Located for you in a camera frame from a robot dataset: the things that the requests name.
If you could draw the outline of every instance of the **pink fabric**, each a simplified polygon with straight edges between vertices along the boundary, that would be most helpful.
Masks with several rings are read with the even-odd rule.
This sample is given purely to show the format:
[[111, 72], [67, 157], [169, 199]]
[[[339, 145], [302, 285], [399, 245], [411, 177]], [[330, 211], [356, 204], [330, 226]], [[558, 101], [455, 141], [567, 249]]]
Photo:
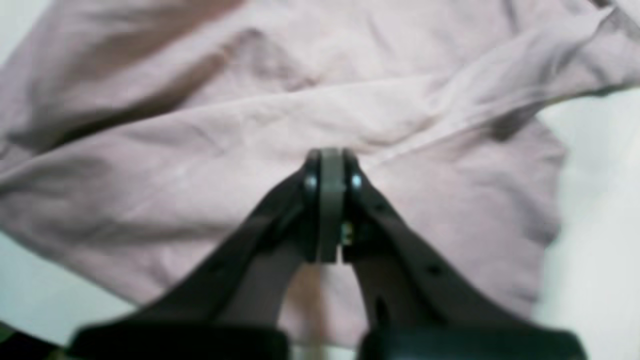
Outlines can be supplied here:
[[[533, 116], [636, 84], [639, 38], [579, 0], [58, 1], [0, 72], [0, 226], [145, 303], [310, 148], [350, 147], [417, 232], [528, 316], [564, 154]], [[280, 323], [353, 346], [352, 271], [304, 268]]]

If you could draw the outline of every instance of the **hole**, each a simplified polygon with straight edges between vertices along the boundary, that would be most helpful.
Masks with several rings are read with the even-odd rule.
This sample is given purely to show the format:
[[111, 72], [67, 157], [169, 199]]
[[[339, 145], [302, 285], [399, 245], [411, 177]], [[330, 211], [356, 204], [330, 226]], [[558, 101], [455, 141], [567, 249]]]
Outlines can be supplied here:
[[225, 270], [225, 265], [223, 263], [214, 263], [209, 267], [209, 272], [214, 276], [221, 276]]
[[427, 265], [426, 270], [427, 273], [431, 276], [438, 277], [442, 275], [442, 268], [438, 265]]
[[374, 208], [376, 211], [379, 211], [379, 212], [381, 212], [381, 213], [382, 213], [382, 212], [384, 212], [384, 211], [387, 209], [387, 207], [386, 207], [383, 203], [381, 203], [381, 202], [379, 202], [379, 203], [377, 203], [376, 205], [374, 205], [374, 207], [373, 207], [373, 208]]
[[376, 320], [379, 326], [389, 325], [389, 309], [387, 303], [382, 298], [376, 298]]

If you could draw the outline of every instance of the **clamp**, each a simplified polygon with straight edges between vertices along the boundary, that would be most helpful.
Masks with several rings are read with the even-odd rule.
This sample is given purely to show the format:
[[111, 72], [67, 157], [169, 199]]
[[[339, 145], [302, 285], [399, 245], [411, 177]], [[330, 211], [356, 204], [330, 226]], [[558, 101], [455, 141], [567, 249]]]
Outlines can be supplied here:
[[413, 232], [348, 149], [312, 150], [180, 284], [122, 320], [79, 332], [82, 359], [287, 359], [276, 328], [303, 263], [353, 266], [371, 331], [359, 359], [585, 359], [479, 293]]

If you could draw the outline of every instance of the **white surface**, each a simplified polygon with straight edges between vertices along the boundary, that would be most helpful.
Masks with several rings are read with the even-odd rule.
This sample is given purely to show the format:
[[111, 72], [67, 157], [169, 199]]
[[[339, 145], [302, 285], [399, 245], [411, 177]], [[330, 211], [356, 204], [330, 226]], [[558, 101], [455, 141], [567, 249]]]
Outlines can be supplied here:
[[[1, 62], [47, 3], [0, 0]], [[566, 102], [541, 117], [571, 153], [559, 196], [563, 233], [548, 252], [537, 317], [575, 331], [592, 359], [639, 360], [640, 91]], [[64, 343], [78, 325], [130, 309], [0, 237], [0, 320]]]

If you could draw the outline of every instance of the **black plastic tool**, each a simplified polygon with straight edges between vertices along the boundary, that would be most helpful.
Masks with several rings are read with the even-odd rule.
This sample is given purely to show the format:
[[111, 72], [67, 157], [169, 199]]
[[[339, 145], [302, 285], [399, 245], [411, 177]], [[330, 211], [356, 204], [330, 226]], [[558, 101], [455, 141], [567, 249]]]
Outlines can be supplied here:
[[238, 230], [163, 298], [83, 329], [68, 353], [107, 359], [287, 359], [276, 321], [304, 262], [358, 277], [369, 359], [585, 359], [577, 338], [520, 319], [482, 296], [403, 222], [349, 150], [309, 152]]

